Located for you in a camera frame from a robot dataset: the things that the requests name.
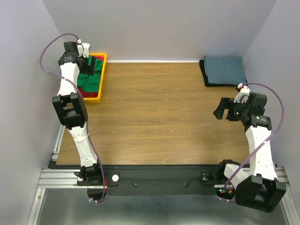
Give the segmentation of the green t shirt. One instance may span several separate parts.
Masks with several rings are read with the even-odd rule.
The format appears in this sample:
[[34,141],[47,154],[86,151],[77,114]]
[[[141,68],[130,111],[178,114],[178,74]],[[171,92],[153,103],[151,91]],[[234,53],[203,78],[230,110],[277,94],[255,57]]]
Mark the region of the green t shirt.
[[101,60],[96,60],[94,75],[79,73],[77,78],[77,87],[82,88],[86,92],[98,92],[102,68],[103,62]]

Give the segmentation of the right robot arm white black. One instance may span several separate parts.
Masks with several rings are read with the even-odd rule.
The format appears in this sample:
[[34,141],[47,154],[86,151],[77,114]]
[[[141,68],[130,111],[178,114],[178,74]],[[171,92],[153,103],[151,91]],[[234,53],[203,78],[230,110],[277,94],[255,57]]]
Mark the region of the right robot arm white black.
[[234,199],[237,205],[271,213],[286,193],[286,185],[279,181],[273,165],[270,139],[271,119],[264,115],[267,96],[255,92],[239,93],[236,98],[222,97],[214,116],[220,120],[228,110],[227,120],[241,121],[249,147],[249,173],[245,163],[223,160],[219,171],[226,178],[219,197]]

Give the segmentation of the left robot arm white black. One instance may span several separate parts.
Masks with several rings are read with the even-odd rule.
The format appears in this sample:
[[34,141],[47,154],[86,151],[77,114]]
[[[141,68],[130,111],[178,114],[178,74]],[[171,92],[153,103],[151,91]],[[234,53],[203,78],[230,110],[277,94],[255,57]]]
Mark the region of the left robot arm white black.
[[58,61],[62,75],[60,89],[52,98],[52,104],[60,123],[73,138],[80,157],[81,168],[75,176],[88,185],[103,185],[100,161],[88,131],[87,109],[80,91],[76,89],[80,69],[88,68],[90,44],[77,40],[65,42],[64,48],[65,52]]

